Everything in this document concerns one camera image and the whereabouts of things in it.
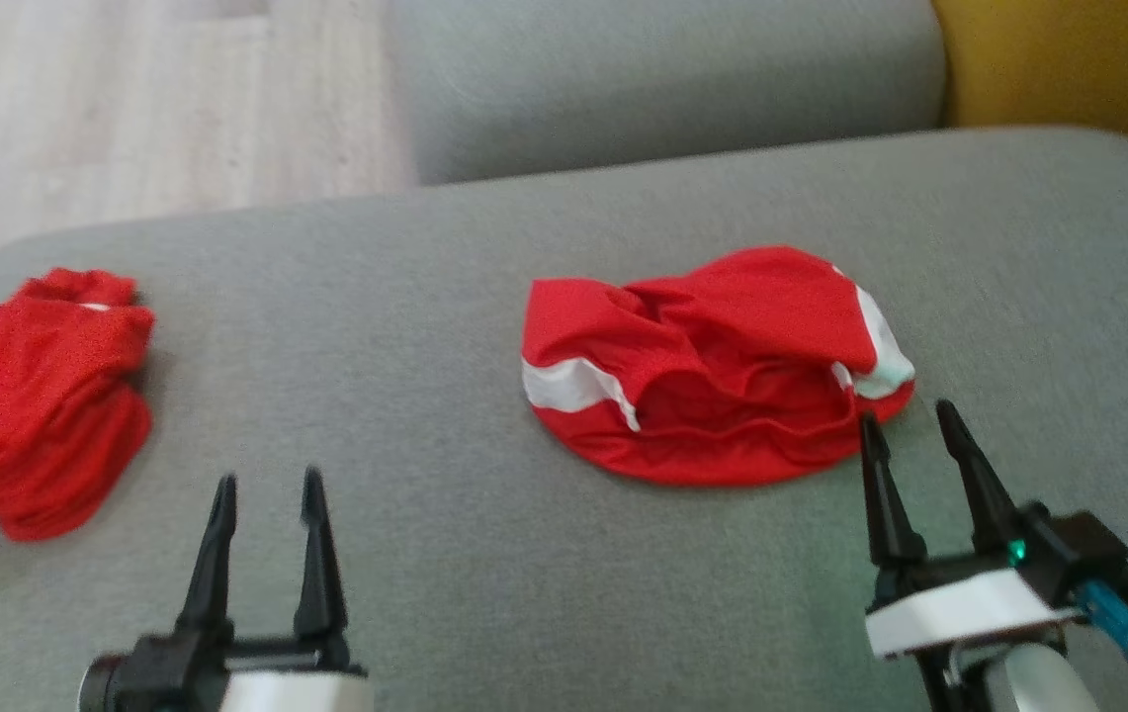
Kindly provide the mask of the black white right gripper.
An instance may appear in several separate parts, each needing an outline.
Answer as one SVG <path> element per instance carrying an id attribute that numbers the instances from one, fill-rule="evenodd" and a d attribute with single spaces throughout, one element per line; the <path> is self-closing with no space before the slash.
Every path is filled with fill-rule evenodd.
<path id="1" fill-rule="evenodd" d="M 976 554 L 929 559 L 890 472 L 875 413 L 860 416 L 869 550 L 876 565 L 865 629 L 876 659 L 911 658 L 931 711 L 1084 711 L 1086 684 L 1067 658 L 1070 603 L 1046 603 L 999 555 L 1025 556 L 1017 509 L 960 410 L 938 399 Z"/>

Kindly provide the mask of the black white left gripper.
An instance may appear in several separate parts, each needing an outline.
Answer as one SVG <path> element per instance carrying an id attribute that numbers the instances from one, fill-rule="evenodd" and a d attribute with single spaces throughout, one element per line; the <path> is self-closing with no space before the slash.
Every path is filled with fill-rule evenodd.
<path id="1" fill-rule="evenodd" d="M 175 630 L 124 658 L 126 711 L 371 711 L 374 687 L 351 658 L 345 590 L 321 471 L 305 469 L 305 568 L 289 638 L 238 643 L 227 617 L 237 480 L 224 474 Z"/>

